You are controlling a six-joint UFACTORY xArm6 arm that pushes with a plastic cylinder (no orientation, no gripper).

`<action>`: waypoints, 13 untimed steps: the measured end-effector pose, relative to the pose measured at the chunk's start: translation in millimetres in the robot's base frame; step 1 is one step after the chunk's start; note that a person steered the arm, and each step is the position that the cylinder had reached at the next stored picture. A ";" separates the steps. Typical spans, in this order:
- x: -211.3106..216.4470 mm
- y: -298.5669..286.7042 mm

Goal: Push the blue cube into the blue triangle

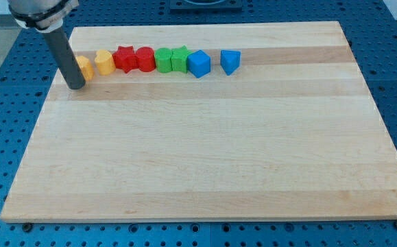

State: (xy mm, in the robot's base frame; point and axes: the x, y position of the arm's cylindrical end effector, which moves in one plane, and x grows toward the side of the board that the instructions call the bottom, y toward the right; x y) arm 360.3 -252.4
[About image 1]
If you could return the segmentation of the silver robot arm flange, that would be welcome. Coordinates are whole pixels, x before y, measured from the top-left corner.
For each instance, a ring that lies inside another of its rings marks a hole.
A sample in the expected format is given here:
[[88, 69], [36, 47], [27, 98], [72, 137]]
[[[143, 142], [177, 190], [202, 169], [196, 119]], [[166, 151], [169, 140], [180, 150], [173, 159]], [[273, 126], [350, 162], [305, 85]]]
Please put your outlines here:
[[78, 6], [78, 0], [8, 0], [9, 11], [16, 23], [40, 33], [62, 27], [64, 17]]

